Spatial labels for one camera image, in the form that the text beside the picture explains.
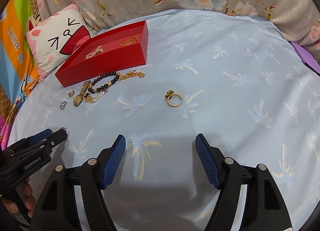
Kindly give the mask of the person left hand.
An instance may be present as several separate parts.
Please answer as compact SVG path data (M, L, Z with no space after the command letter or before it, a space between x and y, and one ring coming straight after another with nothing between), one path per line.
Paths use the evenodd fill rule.
M24 192L24 205L28 210L28 216L30 218L33 217L34 209L36 206L36 200L35 197L33 196L33 189L31 185L29 184L30 178L27 178L24 180L22 184L22 190ZM19 209L17 205L12 202L11 200L8 200L6 197L2 196L1 197L6 209L9 211L11 214L17 214L19 212Z

